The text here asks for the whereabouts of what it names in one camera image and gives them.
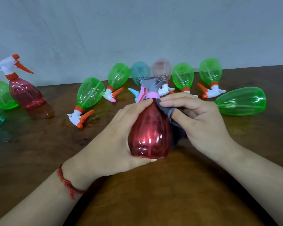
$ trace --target gray spray head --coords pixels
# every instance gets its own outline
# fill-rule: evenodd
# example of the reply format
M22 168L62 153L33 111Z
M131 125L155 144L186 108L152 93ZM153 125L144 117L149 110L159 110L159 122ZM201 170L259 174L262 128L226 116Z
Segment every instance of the gray spray head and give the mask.
M141 85L146 88L147 93L155 92L158 93L158 90L162 85L166 84L166 80L158 80L156 78L145 78L140 81Z

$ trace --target blue-gray wall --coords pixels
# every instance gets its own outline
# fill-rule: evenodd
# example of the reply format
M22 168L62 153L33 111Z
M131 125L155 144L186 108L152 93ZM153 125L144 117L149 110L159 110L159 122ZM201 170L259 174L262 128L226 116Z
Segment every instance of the blue-gray wall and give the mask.
M283 0L0 0L0 60L14 53L37 86L105 80L116 62L161 57L280 65Z

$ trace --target upright red spray bottle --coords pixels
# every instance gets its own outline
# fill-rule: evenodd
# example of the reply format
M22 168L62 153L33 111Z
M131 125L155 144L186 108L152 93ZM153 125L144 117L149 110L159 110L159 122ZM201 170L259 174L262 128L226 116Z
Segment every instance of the upright red spray bottle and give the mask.
M159 88L167 81L146 78L141 81L141 91L137 102L144 97L153 98L149 105L137 118L132 126L128 144L133 156L149 159L162 159L171 147L171 127L168 116L159 109L155 99L159 98Z
M14 68L19 68L25 72L34 74L19 62L19 58L19 55L14 54L1 60L0 71L3 71L5 77L9 80L9 88L14 100L24 109L34 109L44 103L44 98L34 85L19 78L14 72Z

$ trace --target person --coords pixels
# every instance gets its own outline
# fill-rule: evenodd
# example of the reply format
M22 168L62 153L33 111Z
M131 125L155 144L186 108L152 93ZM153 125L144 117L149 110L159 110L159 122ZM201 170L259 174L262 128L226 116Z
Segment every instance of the person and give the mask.
M101 176L114 175L153 162L133 157L128 135L138 115L152 99L125 106L108 126L78 154L62 165L65 179L85 190ZM238 145L229 135L215 103L187 93L161 98L163 107L175 109L172 118L186 131L192 145L227 170L271 215L283 225L283 168ZM78 199L73 201L57 171L0 219L0 225L63 225Z

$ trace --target wooden table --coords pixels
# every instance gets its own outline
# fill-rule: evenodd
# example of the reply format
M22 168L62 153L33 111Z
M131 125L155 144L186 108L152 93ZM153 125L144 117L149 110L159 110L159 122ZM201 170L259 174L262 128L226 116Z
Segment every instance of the wooden table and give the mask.
M199 79L196 73L192 94L202 94L196 86ZM59 164L86 146L119 109L134 103L128 87L138 89L129 79L117 102L102 98L93 107L95 113L86 121L86 127L79 130L66 115L76 105L79 86L40 87L47 104L29 112L21 108L6 111L6 121L0 126L0 218ZM283 66L223 71L220 88L230 91L246 86L264 90L267 108L250 117L224 116L227 129L239 144L283 167ZM273 224L256 201L222 168L184 140L166 159L98 179L65 225L264 223Z

